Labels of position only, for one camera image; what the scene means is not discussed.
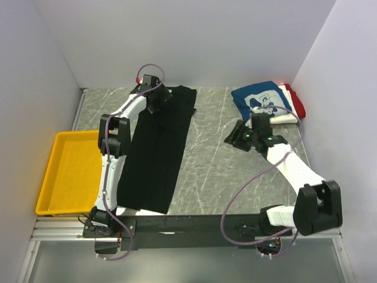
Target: marble table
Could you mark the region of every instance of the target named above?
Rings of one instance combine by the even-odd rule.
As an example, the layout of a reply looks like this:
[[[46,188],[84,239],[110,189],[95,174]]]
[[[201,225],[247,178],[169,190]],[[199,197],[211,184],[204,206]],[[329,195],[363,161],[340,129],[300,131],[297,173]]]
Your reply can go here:
[[[192,87],[197,89],[197,109],[191,119],[169,214],[221,214],[235,191],[254,175],[270,166],[259,153],[248,153],[224,143],[240,113],[230,92],[235,87]],[[102,114],[110,114],[126,101],[131,88],[84,90],[76,130],[98,129]],[[134,130],[136,121],[131,125]],[[300,138],[297,125],[274,126],[289,143]],[[307,162],[303,145],[296,153]],[[283,175],[273,170],[251,183],[236,199],[229,213],[259,213],[265,206],[293,205],[295,191]]]

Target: black cloth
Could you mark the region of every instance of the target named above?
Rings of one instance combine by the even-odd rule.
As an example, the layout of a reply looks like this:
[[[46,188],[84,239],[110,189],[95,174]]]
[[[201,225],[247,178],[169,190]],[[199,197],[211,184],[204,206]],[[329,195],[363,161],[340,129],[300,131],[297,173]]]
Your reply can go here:
[[[139,114],[131,150],[118,183],[117,202],[125,208],[167,213],[182,162],[196,90],[171,88],[159,112]]]

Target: blue t-shirt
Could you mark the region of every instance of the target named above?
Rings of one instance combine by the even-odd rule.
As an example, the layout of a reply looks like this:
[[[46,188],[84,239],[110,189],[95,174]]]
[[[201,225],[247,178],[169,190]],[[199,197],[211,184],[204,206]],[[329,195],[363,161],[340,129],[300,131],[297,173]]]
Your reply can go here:
[[[256,106],[277,105],[292,111],[283,91],[273,81],[265,81],[238,88],[232,91],[232,96],[244,121],[248,121],[251,109]],[[287,111],[279,108],[258,109],[257,112],[268,113],[270,117],[287,114]]]

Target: wall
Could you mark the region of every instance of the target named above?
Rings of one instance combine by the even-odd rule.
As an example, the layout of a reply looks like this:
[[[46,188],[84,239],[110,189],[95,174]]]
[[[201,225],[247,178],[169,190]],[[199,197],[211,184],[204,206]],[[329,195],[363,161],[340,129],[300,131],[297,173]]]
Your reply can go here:
[[[81,87],[291,83],[335,0],[34,0]]]
[[[69,130],[80,89],[36,7],[0,2],[0,274],[15,282],[56,132]]]
[[[311,165],[341,186],[341,229],[358,282],[376,282],[377,2],[338,0],[293,87]]]

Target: yellow tray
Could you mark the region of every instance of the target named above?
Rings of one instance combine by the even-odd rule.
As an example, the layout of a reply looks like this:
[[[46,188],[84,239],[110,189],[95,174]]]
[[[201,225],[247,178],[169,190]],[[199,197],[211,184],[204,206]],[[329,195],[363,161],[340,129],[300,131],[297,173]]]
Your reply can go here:
[[[101,179],[98,131],[67,131],[55,137],[35,212],[89,212]]]

